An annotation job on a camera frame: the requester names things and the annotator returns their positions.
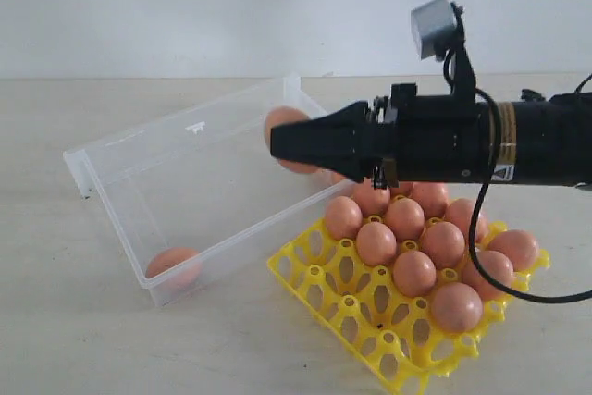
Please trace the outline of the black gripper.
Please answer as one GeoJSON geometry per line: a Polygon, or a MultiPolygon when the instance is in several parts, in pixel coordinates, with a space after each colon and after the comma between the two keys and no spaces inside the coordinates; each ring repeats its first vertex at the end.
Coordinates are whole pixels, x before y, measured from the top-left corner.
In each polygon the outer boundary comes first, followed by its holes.
{"type": "Polygon", "coordinates": [[[404,180],[479,183],[486,173],[486,105],[476,100],[476,77],[463,37],[437,46],[450,92],[420,95],[414,83],[393,84],[372,110],[355,102],[323,117],[270,129],[270,154],[278,160],[325,168],[378,188],[404,180]],[[375,159],[367,148],[376,129],[375,159]]]}

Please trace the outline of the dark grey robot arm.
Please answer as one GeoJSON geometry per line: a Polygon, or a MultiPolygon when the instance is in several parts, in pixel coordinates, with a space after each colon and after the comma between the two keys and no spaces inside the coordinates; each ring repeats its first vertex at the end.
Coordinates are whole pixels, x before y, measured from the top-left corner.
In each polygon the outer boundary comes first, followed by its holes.
{"type": "Polygon", "coordinates": [[[270,131],[278,160],[322,167],[380,189],[402,181],[573,187],[591,181],[591,95],[581,90],[518,102],[478,101],[462,44],[447,54],[450,92],[391,87],[372,104],[270,131]]]}

